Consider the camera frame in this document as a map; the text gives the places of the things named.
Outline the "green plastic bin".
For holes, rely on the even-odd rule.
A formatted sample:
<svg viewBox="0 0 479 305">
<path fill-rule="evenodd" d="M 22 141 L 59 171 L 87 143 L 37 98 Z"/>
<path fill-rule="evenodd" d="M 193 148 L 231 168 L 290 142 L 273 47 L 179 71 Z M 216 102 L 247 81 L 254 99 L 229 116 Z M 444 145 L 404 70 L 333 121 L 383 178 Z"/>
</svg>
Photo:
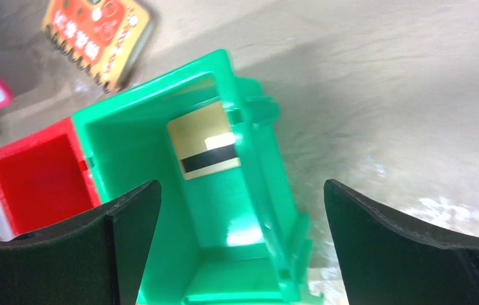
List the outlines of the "green plastic bin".
<svg viewBox="0 0 479 305">
<path fill-rule="evenodd" d="M 221 101 L 241 166 L 183 178 L 167 123 Z M 273 125 L 278 104 L 213 51 L 72 115 L 102 202 L 147 180 L 162 203 L 139 304 L 322 304 Z"/>
</svg>

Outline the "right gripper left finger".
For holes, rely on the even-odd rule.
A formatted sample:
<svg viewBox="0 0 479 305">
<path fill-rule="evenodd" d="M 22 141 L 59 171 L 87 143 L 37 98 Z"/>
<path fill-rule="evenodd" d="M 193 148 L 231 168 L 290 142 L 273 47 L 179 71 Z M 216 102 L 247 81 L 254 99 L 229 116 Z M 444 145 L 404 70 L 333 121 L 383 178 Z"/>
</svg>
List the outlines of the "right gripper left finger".
<svg viewBox="0 0 479 305">
<path fill-rule="evenodd" d="M 161 184 L 150 180 L 0 241 L 0 304 L 135 304 L 160 207 Z"/>
</svg>

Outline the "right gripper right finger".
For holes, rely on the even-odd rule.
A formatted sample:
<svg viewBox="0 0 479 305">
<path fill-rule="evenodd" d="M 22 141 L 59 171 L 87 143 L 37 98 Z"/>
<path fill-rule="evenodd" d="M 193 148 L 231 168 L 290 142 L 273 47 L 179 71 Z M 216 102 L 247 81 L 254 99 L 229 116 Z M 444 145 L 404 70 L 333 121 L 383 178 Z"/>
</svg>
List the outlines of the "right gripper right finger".
<svg viewBox="0 0 479 305">
<path fill-rule="evenodd" d="M 479 238 L 330 179 L 324 202 L 350 304 L 479 304 Z"/>
</svg>

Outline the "red plastic bin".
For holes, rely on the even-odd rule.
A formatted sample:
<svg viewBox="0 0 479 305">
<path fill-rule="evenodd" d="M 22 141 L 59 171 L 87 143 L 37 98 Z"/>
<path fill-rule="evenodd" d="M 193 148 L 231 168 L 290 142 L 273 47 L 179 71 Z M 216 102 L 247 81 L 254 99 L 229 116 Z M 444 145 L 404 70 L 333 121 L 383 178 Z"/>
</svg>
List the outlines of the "red plastic bin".
<svg viewBox="0 0 479 305">
<path fill-rule="evenodd" d="M 0 147 L 0 204 L 16 236 L 101 204 L 71 118 Z"/>
</svg>

